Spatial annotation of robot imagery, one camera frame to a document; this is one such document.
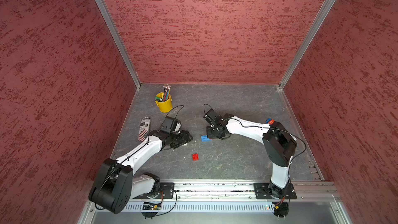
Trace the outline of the light blue long lego brick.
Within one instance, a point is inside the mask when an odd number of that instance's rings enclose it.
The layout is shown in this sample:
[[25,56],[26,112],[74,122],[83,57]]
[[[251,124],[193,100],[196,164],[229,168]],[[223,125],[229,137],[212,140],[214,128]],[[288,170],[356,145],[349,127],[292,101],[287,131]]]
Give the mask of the light blue long lego brick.
[[210,139],[207,135],[202,135],[201,141],[202,142],[210,142],[210,141],[212,141],[212,139]]

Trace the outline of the red lego brick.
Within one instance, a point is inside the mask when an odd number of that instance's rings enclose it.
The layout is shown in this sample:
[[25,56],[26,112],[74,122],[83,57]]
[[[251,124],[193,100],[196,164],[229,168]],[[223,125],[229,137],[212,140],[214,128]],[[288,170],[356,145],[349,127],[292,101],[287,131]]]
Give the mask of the red lego brick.
[[199,155],[198,155],[197,153],[194,153],[194,154],[192,155],[192,159],[193,159],[193,161],[198,161]]

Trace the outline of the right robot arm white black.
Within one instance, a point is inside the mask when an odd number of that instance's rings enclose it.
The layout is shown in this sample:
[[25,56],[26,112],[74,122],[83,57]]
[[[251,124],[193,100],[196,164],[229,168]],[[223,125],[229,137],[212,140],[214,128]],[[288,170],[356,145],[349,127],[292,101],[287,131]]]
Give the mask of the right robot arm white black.
[[206,114],[204,119],[209,123],[206,127],[209,139],[221,140],[237,134],[263,144],[272,162],[269,192],[274,199],[283,199],[288,194],[289,170],[297,142],[280,122],[268,118],[266,123],[256,123],[236,116],[212,114]]

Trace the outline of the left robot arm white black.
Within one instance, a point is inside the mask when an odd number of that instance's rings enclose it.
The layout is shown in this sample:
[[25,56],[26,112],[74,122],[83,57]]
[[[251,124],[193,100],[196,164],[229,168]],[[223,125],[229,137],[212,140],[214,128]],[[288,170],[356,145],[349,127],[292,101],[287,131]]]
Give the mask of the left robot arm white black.
[[130,199],[148,195],[157,198],[163,191],[160,178],[151,173],[136,177],[136,171],[153,155],[164,147],[178,148],[193,140],[193,136],[185,130],[177,133],[167,133],[154,130],[145,140],[124,156],[114,160],[106,159],[101,164],[88,199],[100,210],[108,210],[114,214],[120,213]]

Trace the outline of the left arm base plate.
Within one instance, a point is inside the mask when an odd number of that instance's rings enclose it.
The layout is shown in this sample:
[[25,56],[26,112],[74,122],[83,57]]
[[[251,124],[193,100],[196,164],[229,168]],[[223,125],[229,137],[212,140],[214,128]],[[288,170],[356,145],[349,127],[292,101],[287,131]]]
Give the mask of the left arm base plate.
[[154,190],[147,194],[137,195],[132,199],[141,199],[141,200],[164,200],[164,199],[173,199],[174,197],[174,183],[155,183]]

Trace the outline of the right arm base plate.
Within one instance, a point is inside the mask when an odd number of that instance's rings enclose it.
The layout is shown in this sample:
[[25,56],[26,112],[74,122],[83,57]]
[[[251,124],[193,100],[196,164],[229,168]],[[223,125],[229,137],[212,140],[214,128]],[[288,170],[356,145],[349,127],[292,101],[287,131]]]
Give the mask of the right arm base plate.
[[296,200],[297,195],[292,183],[285,188],[279,188],[272,183],[254,183],[254,192],[257,200]]

